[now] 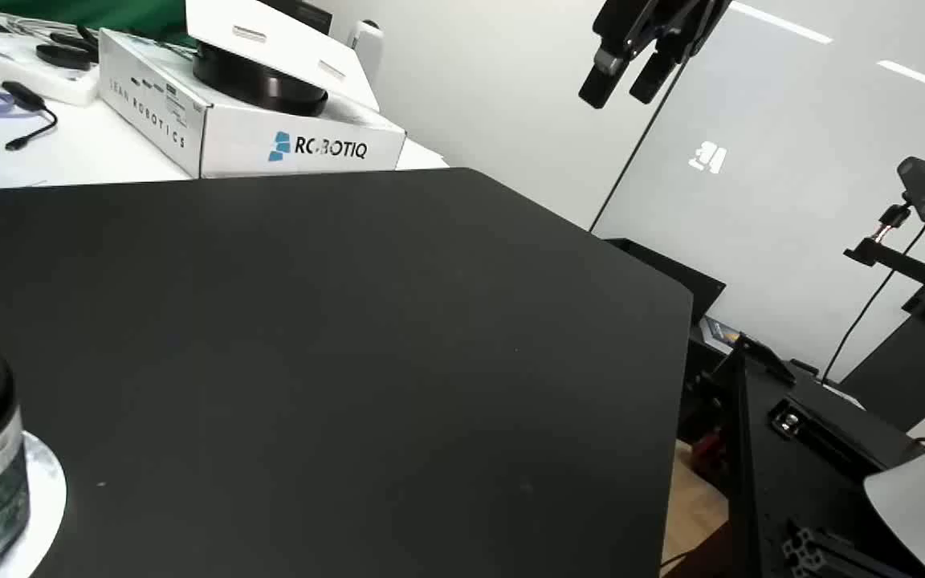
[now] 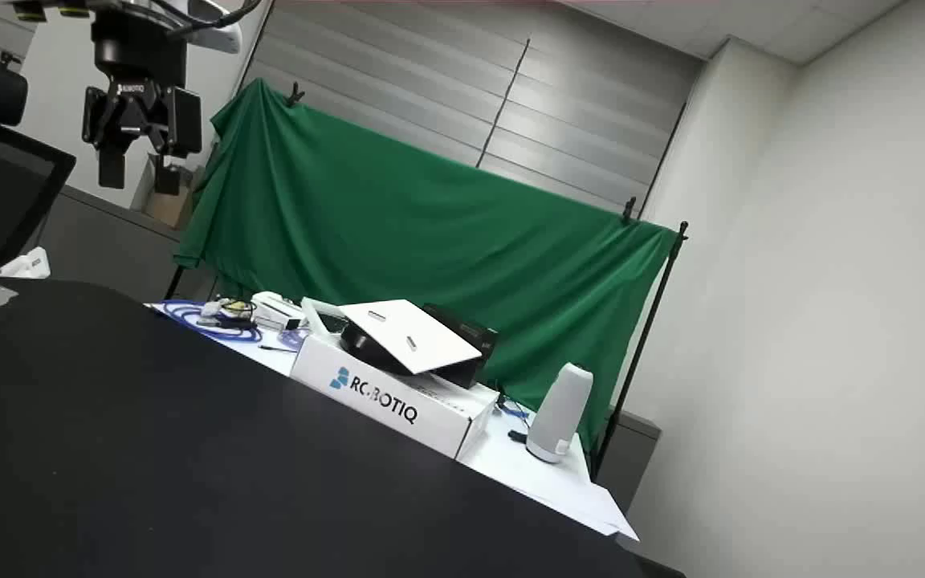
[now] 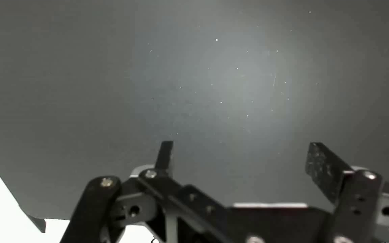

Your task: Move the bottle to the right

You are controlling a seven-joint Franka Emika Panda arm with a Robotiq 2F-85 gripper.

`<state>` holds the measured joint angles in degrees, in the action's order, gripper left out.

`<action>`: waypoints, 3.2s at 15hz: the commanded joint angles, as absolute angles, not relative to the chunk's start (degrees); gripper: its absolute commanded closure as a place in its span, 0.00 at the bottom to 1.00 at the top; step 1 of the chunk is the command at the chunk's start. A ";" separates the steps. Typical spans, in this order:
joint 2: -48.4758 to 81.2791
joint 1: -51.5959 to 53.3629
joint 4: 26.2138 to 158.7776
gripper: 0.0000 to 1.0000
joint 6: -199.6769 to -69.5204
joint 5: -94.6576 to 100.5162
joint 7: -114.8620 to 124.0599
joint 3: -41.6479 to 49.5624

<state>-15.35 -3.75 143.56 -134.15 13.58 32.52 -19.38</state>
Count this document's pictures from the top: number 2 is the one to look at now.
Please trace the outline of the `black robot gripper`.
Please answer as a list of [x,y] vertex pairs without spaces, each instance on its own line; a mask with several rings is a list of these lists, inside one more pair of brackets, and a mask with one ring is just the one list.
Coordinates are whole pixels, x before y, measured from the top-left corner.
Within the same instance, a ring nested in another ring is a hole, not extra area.
[[79,139],[101,155],[101,182],[126,186],[126,151],[148,139],[158,163],[201,149],[201,103],[186,90],[186,42],[134,18],[97,18],[94,65],[108,88],[85,90]]

